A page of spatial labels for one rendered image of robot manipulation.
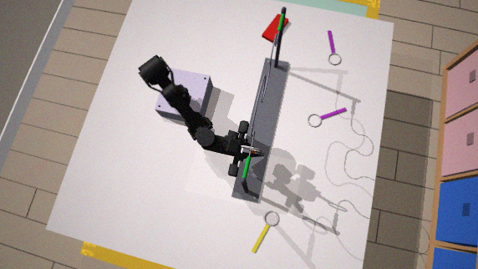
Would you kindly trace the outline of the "grey loop with yellow handle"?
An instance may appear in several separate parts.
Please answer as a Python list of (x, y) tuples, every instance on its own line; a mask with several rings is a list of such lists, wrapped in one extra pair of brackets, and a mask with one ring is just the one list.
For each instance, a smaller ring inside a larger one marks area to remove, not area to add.
[[(275, 211), (268, 211), (268, 212), (274, 212), (274, 213), (276, 213)], [(278, 215), (278, 213), (276, 213), (276, 214), (277, 214), (277, 223), (275, 223), (274, 225), (268, 224), (268, 223), (266, 222), (266, 215), (267, 215), (268, 212), (266, 212), (266, 214), (264, 215), (264, 221), (265, 221), (266, 225), (265, 225), (265, 227), (264, 227), (264, 229), (263, 229), (263, 231), (262, 231), (262, 234), (259, 236), (256, 245), (252, 248), (252, 251), (253, 251), (254, 253), (255, 253), (256, 249), (259, 247), (259, 245), (260, 245), (260, 243), (261, 243), (261, 241), (262, 241), (262, 238), (265, 236), (268, 227), (269, 227), (269, 226), (275, 226), (275, 225), (279, 222), (279, 215)]]

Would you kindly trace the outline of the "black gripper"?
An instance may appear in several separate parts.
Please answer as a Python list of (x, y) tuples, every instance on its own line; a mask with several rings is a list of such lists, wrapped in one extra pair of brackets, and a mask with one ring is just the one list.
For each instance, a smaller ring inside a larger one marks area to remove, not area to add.
[[(227, 153), (226, 151), (224, 151), (222, 148), (226, 146), (226, 140), (224, 139), (225, 137), (223, 136), (220, 136), (219, 140), (218, 140), (218, 143), (217, 143), (217, 147), (216, 147), (216, 152), (217, 153), (221, 153), (221, 154), (224, 154), (224, 155), (230, 155), (230, 156), (234, 156), (234, 159), (233, 159), (233, 163), (230, 164), (230, 167), (229, 167), (229, 170), (228, 170), (228, 175), (229, 176), (233, 176), (233, 177), (237, 177), (237, 173), (238, 173), (238, 161), (242, 161), (244, 159), (247, 158), (247, 156), (249, 156), (249, 153), (246, 153), (246, 152), (241, 152), (242, 150), (242, 145), (246, 145), (246, 146), (252, 146), (250, 145), (247, 141), (248, 139), (247, 138), (244, 138), (245, 134), (247, 133), (248, 131), (248, 127), (249, 127), (249, 122), (248, 121), (245, 121), (245, 120), (242, 120), (240, 121), (240, 124), (239, 124), (239, 128), (238, 128), (238, 133), (239, 133), (239, 138), (241, 140), (241, 143), (238, 145), (238, 148), (237, 148), (237, 153), (236, 154), (233, 154), (233, 153)], [(257, 151), (255, 151), (257, 152)], [(257, 152), (259, 154), (253, 154), (251, 153), (250, 157), (260, 157), (260, 156), (264, 156), (264, 153), (263, 152)], [(263, 154), (263, 155), (260, 155), (260, 154)]]

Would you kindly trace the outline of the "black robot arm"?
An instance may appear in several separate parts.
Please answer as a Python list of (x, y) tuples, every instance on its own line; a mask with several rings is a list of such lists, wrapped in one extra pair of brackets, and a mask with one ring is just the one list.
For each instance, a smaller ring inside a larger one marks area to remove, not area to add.
[[(174, 84), (174, 73), (165, 60), (161, 56), (155, 55), (139, 66), (138, 70), (139, 76), (146, 85), (161, 92), (169, 106), (175, 108), (185, 119), (187, 131), (191, 138), (197, 141), (203, 150), (216, 152), (220, 135), (213, 133), (211, 130), (213, 123), (207, 117), (202, 117), (199, 112), (194, 112), (190, 107), (191, 97), (189, 97), (188, 89), (181, 84)], [(171, 79), (168, 77), (170, 74)], [(158, 84), (162, 91), (150, 86), (154, 84)], [(224, 138), (226, 146), (222, 149), (227, 153), (236, 154), (238, 145), (241, 143), (238, 135), (239, 133), (229, 130), (228, 135), (225, 135)]]

